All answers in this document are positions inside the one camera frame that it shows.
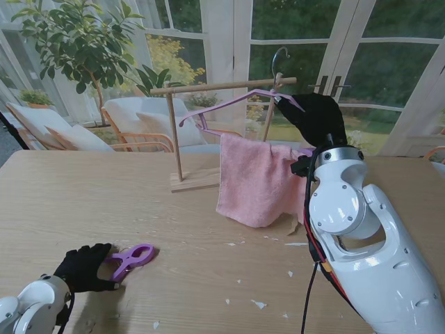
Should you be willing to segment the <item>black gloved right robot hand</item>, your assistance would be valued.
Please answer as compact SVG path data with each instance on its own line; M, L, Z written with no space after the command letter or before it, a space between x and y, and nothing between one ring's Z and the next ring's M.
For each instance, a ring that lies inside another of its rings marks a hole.
M300 108L284 97L275 98L275 106L294 125L308 144L318 147L347 145L343 116L339 105L327 95L317 93L293 95Z

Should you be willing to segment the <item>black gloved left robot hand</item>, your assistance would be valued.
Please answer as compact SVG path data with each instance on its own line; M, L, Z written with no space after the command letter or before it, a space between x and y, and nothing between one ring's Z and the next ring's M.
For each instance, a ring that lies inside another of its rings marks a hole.
M119 283L98 278L97 272L112 249L110 243L69 250L54 275L62 279L71 293L114 291Z

